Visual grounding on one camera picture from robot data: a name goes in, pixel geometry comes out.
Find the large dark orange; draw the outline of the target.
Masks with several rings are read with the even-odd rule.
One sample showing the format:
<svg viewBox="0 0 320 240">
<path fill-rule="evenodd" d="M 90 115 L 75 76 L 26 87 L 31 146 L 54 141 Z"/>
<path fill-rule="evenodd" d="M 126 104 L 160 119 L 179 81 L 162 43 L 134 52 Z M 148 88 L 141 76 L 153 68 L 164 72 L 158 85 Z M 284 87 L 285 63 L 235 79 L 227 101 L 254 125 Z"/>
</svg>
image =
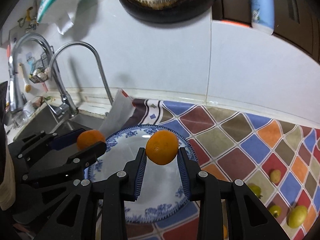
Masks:
<svg viewBox="0 0 320 240">
<path fill-rule="evenodd" d="M 82 132 L 76 141 L 76 146 L 79 151 L 82 151 L 97 142 L 105 142 L 105 136 L 98 130 L 92 129 Z"/>
</svg>

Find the small green tomato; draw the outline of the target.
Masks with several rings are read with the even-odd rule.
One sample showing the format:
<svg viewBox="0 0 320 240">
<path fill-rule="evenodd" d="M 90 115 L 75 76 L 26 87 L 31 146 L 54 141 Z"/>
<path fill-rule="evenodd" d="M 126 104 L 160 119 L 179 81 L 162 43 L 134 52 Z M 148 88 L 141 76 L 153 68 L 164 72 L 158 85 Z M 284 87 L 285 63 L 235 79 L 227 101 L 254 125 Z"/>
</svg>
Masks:
<svg viewBox="0 0 320 240">
<path fill-rule="evenodd" d="M 278 218 L 282 213 L 282 209 L 279 205 L 272 205 L 268 210 L 274 218 Z"/>
<path fill-rule="evenodd" d="M 252 192 L 260 199 L 261 195 L 261 188 L 258 185 L 253 183 L 248 184 L 248 187 L 252 190 Z"/>
</svg>

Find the green apple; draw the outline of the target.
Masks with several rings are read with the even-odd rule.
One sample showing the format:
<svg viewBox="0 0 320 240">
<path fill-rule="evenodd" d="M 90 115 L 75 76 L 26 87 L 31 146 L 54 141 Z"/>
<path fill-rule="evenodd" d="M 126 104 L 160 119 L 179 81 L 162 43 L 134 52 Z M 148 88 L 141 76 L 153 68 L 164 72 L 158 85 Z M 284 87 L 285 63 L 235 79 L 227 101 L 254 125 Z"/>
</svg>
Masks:
<svg viewBox="0 0 320 240">
<path fill-rule="evenodd" d="M 287 224 L 290 228 L 295 229 L 300 227 L 308 214 L 308 209 L 304 205 L 296 206 L 289 214 Z"/>
</svg>

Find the small yellow fruit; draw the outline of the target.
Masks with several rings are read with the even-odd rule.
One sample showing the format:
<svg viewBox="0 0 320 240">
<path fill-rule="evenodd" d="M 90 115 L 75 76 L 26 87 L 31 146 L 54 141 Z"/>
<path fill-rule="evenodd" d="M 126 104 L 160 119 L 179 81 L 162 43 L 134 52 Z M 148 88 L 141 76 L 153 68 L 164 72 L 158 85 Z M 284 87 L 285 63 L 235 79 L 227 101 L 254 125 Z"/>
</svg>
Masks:
<svg viewBox="0 0 320 240">
<path fill-rule="evenodd" d="M 272 183 L 279 184 L 281 181 L 281 170 L 272 170 L 269 178 Z"/>
</svg>

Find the large bright orange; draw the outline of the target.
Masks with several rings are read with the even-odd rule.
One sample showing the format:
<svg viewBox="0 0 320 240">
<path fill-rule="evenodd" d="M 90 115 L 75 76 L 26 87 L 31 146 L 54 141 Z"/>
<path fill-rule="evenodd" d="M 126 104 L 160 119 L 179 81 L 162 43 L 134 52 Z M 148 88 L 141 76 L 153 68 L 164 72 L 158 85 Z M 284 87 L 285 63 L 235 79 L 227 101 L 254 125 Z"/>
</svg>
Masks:
<svg viewBox="0 0 320 240">
<path fill-rule="evenodd" d="M 175 159 L 178 147 L 176 135 L 171 131 L 161 130 L 150 137 L 145 147 L 145 153 L 155 164 L 167 165 Z"/>
</svg>

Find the small tangerine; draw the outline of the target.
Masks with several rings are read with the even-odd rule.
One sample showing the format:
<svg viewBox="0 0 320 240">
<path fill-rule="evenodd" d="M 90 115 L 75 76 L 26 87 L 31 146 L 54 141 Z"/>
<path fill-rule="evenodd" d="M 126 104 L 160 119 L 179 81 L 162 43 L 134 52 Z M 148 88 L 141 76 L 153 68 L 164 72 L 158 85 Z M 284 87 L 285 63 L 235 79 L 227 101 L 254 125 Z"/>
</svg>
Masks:
<svg viewBox="0 0 320 240">
<path fill-rule="evenodd" d="M 228 230 L 225 225 L 223 225 L 223 239 L 227 239 L 228 237 Z"/>
</svg>

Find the chrome kitchen faucet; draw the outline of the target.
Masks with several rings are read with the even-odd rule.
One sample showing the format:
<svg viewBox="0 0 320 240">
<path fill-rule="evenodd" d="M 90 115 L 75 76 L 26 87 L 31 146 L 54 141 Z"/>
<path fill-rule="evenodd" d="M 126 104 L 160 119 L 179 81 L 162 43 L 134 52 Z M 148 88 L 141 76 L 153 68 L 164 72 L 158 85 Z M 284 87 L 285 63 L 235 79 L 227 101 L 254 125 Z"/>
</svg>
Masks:
<svg viewBox="0 0 320 240">
<path fill-rule="evenodd" d="M 9 56 L 9 103 L 10 103 L 10 111 L 12 114 L 20 112 L 23 109 L 24 97 L 22 92 L 20 91 L 20 87 L 18 85 L 18 70 L 19 64 L 17 61 L 17 55 L 21 46 L 27 41 L 34 41 L 38 43 L 42 49 L 44 50 L 44 57 L 35 61 L 31 65 L 29 80 L 32 83 L 43 83 L 46 82 L 50 77 L 54 79 L 56 82 L 58 91 L 60 92 L 62 105 L 57 107 L 56 115 L 60 116 L 67 111 L 70 112 L 72 116 L 78 114 L 78 109 L 76 108 L 70 94 L 67 92 L 60 75 L 59 68 L 57 66 L 56 61 L 50 63 L 52 60 L 54 53 L 52 48 L 49 46 L 49 43 L 46 39 L 37 33 L 27 33 L 22 36 L 17 43 L 13 46 L 10 56 Z"/>
</svg>

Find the stainless steel sink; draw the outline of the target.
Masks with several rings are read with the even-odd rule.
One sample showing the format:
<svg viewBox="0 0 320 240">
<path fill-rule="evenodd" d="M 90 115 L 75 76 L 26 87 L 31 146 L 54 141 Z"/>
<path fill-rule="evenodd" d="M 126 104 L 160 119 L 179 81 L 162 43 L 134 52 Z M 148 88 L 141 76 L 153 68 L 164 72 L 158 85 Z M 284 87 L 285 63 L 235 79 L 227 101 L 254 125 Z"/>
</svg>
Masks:
<svg viewBox="0 0 320 240">
<path fill-rule="evenodd" d="M 58 135 L 69 131 L 83 128 L 84 130 L 99 129 L 103 123 L 104 116 L 93 114 L 88 111 L 80 110 L 80 112 L 70 117 L 69 113 L 65 113 L 61 118 L 50 110 L 47 104 L 43 104 L 40 109 L 26 121 L 26 123 L 14 133 L 12 141 L 18 141 L 35 133 L 44 131 L 46 134 L 57 133 Z"/>
</svg>

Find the thin gooseneck water tap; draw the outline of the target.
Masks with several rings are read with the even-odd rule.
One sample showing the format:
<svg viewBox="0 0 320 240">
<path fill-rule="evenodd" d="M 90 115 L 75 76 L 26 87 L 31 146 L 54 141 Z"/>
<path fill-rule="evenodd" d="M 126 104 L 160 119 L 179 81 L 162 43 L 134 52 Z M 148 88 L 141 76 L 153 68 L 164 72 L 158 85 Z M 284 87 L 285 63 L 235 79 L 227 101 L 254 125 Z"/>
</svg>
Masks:
<svg viewBox="0 0 320 240">
<path fill-rule="evenodd" d="M 72 93 L 77 93 L 77 98 L 80 101 L 92 101 L 97 99 L 100 103 L 109 102 L 113 104 L 114 99 L 107 83 L 105 71 L 97 50 L 89 43 L 83 41 L 71 41 L 63 44 L 56 50 L 50 61 L 50 64 L 54 64 L 58 56 L 65 50 L 74 46 L 80 47 L 76 52 L 81 53 L 84 49 L 88 49 L 93 55 L 89 56 L 85 53 L 72 55 L 69 58 L 70 71 L 76 84 L 72 88 Z"/>
</svg>

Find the blue white patterned plate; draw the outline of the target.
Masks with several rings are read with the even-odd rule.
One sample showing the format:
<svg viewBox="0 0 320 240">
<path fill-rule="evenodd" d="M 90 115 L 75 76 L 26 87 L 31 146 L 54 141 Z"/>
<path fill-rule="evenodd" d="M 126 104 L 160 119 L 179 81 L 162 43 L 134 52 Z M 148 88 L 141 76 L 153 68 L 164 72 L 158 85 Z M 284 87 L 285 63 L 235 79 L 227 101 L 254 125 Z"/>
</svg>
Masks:
<svg viewBox="0 0 320 240">
<path fill-rule="evenodd" d="M 92 182 L 107 179 L 135 159 L 139 148 L 163 126 L 138 125 L 117 131 L 106 139 L 107 150 L 85 171 Z M 176 213 L 187 203 L 183 193 L 177 161 L 159 166 L 150 160 L 146 168 L 140 196 L 135 202 L 125 202 L 125 218 L 129 223 L 154 223 Z"/>
</svg>

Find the teal paper towel pack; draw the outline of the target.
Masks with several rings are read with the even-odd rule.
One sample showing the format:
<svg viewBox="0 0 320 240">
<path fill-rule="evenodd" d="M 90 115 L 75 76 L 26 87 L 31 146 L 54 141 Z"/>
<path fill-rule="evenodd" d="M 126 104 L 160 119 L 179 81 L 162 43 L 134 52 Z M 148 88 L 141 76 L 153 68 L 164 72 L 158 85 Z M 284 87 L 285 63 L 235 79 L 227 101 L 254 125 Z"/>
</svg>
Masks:
<svg viewBox="0 0 320 240">
<path fill-rule="evenodd" d="M 53 23 L 59 34 L 64 35 L 75 22 L 76 11 L 81 0 L 41 0 L 36 22 Z"/>
</svg>

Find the white blue lotion bottle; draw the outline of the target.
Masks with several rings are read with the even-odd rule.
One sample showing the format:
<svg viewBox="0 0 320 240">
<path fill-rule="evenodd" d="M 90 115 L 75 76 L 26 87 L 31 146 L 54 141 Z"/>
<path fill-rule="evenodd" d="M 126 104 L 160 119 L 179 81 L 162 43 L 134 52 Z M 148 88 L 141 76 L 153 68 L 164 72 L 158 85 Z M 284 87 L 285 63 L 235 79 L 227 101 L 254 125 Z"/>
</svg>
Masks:
<svg viewBox="0 0 320 240">
<path fill-rule="evenodd" d="M 272 35 L 274 32 L 274 0 L 250 0 L 251 26 Z"/>
</svg>

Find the dark wooden window frame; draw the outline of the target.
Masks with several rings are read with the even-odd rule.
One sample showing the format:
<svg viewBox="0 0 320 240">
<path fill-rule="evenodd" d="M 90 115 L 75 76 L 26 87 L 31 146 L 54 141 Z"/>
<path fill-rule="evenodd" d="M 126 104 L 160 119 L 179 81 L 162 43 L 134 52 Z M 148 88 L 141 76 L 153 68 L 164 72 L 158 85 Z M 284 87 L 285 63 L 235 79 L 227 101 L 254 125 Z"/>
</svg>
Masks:
<svg viewBox="0 0 320 240">
<path fill-rule="evenodd" d="M 274 0 L 274 35 L 319 62 L 319 17 L 306 0 Z M 216 0 L 212 19 L 251 25 L 250 0 Z"/>
</svg>

